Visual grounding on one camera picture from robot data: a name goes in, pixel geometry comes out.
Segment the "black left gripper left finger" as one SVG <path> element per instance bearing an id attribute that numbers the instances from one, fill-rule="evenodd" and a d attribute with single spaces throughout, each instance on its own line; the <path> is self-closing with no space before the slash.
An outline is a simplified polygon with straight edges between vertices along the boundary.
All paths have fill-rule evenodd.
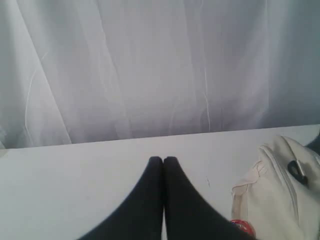
<path id="1" fill-rule="evenodd" d="M 125 200 L 81 240 L 160 240 L 164 211 L 163 161 L 152 156 Z"/>

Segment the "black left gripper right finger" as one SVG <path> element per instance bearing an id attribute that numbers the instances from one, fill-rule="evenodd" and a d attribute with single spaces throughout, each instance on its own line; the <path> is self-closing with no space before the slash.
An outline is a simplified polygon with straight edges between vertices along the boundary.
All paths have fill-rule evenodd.
<path id="1" fill-rule="evenodd" d="M 163 161 L 164 212 L 168 240 L 253 240 L 199 194 L 178 159 Z"/>

